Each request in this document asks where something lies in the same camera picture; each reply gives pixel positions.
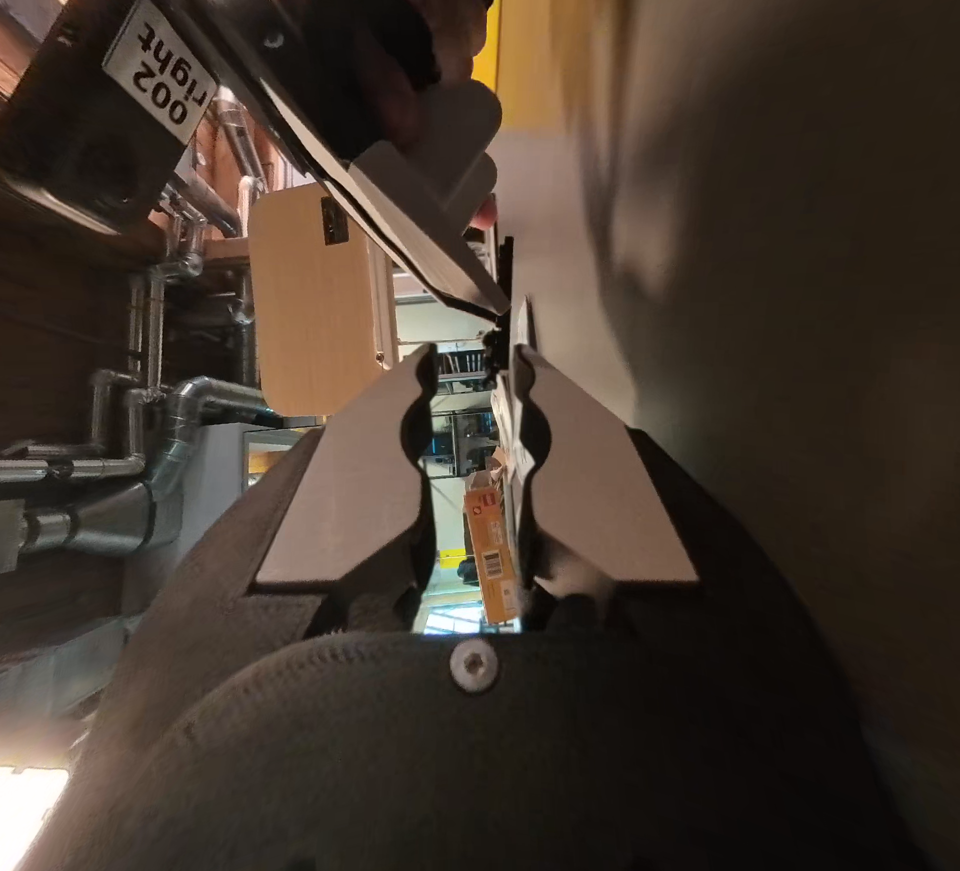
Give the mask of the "silver ventilation duct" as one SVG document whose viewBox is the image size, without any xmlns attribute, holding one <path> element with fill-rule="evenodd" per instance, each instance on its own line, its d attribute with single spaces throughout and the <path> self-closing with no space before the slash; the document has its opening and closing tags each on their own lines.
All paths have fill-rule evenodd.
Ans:
<svg viewBox="0 0 960 871">
<path fill-rule="evenodd" d="M 121 558 L 176 540 L 184 522 L 182 489 L 156 497 L 142 482 L 126 484 L 58 508 L 21 515 L 18 555 L 67 550 Z"/>
</svg>

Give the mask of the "black lego plate with holes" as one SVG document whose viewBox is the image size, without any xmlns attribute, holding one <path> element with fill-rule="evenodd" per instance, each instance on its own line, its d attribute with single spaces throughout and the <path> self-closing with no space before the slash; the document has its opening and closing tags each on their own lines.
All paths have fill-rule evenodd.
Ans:
<svg viewBox="0 0 960 871">
<path fill-rule="evenodd" d="M 486 388 L 493 390 L 498 377 L 510 372 L 512 343 L 508 328 L 495 325 L 483 338 L 483 362 Z"/>
</svg>

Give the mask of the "corrugated silver duct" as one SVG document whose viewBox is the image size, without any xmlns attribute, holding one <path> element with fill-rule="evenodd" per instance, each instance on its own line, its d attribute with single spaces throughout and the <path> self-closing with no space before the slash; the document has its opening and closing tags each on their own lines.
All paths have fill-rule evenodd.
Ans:
<svg viewBox="0 0 960 871">
<path fill-rule="evenodd" d="M 156 505 L 172 498 L 180 487 L 206 409 L 239 411 L 277 426 L 283 420 L 254 387 L 206 375 L 175 385 L 165 397 L 162 440 L 144 478 Z"/>
</svg>

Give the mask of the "person's right hand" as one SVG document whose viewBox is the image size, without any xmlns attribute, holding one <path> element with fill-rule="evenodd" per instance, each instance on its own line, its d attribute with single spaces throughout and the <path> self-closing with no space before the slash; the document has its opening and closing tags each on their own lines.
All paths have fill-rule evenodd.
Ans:
<svg viewBox="0 0 960 871">
<path fill-rule="evenodd" d="M 439 84 L 455 87 L 470 81 L 474 59 L 487 37 L 487 10 L 482 0 L 406 0 L 424 20 L 432 39 Z M 422 95 L 400 64 L 376 42 L 368 47 L 366 88 L 387 139 L 397 147 L 414 145 L 422 132 Z"/>
</svg>

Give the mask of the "yellow plastic bin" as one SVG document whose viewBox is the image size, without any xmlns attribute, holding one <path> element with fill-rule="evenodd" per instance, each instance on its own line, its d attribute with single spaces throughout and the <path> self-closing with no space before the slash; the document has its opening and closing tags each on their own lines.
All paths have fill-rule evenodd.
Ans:
<svg viewBox="0 0 960 871">
<path fill-rule="evenodd" d="M 611 135 L 639 0 L 500 0 L 496 91 L 506 129 Z"/>
</svg>

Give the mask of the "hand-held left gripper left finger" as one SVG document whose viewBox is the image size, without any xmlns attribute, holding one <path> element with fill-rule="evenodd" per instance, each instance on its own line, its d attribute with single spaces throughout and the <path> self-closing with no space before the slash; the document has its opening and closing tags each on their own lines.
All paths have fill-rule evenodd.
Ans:
<svg viewBox="0 0 960 871">
<path fill-rule="evenodd" d="M 425 587 L 436 539 L 421 459 L 433 436 L 435 345 L 332 416 L 255 577 L 257 587 Z"/>
</svg>

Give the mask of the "colourful lego set box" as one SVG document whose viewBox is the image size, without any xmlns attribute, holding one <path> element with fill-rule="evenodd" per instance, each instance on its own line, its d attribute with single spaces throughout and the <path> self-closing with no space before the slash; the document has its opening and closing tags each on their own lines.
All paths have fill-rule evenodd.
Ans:
<svg viewBox="0 0 960 871">
<path fill-rule="evenodd" d="M 478 471 L 466 479 L 463 516 L 486 622 L 509 624 L 520 616 L 519 585 L 501 491 L 489 472 Z"/>
</svg>

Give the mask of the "snake instruction booklet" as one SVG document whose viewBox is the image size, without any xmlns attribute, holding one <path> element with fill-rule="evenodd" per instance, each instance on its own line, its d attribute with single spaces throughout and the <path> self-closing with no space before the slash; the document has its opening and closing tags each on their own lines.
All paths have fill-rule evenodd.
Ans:
<svg viewBox="0 0 960 871">
<path fill-rule="evenodd" d="M 490 403 L 499 432 L 499 447 L 505 456 L 502 463 L 512 490 L 518 496 L 527 474 L 534 468 L 534 459 L 521 440 L 522 366 L 516 362 L 520 347 L 537 349 L 536 326 L 529 297 L 524 297 L 513 320 L 507 364 L 496 375 Z"/>
</svg>

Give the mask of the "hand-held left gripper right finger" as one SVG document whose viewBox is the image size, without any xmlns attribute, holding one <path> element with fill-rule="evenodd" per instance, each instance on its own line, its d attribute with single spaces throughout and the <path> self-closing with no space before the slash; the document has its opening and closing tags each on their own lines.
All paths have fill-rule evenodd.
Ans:
<svg viewBox="0 0 960 871">
<path fill-rule="evenodd" d="M 513 352 L 513 480 L 524 586 L 699 582 L 627 426 L 529 346 Z"/>
</svg>

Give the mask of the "metal shelf rack with printers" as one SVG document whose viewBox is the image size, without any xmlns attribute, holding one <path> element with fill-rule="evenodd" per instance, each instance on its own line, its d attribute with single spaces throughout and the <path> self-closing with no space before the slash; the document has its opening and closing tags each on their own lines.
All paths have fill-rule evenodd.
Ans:
<svg viewBox="0 0 960 871">
<path fill-rule="evenodd" d="M 430 479 L 464 479 L 486 470 L 499 443 L 491 407 L 435 412 L 432 437 L 421 463 Z"/>
</svg>

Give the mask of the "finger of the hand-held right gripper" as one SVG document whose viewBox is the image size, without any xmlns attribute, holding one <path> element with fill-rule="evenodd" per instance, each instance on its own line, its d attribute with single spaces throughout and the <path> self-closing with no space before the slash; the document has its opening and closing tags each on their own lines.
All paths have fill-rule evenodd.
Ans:
<svg viewBox="0 0 960 871">
<path fill-rule="evenodd" d="M 459 224 L 414 166 L 379 141 L 346 169 L 346 196 L 356 222 L 442 304 L 486 320 L 511 302 L 464 241 Z"/>
<path fill-rule="evenodd" d="M 346 161 L 334 154 L 291 98 L 265 78 L 259 83 L 269 110 L 279 113 L 280 121 L 305 152 L 307 168 L 354 220 L 356 214 L 347 196 L 347 169 L 371 146 L 386 142 L 426 180 L 439 204 L 448 208 L 459 224 L 468 218 L 462 232 L 467 242 L 465 232 L 498 180 L 497 165 L 488 153 L 498 133 L 498 96 L 486 85 L 469 80 L 462 85 L 429 87 L 421 95 L 424 130 L 412 149 L 403 151 L 380 139 Z"/>
</svg>

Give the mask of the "wooden board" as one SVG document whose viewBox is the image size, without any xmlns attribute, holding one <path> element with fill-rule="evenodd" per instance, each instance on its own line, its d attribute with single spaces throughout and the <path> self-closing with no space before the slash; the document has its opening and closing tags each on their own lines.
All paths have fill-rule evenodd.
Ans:
<svg viewBox="0 0 960 871">
<path fill-rule="evenodd" d="M 287 418 L 324 418 L 395 367 L 393 263 L 318 182 L 250 212 L 259 379 Z"/>
</svg>

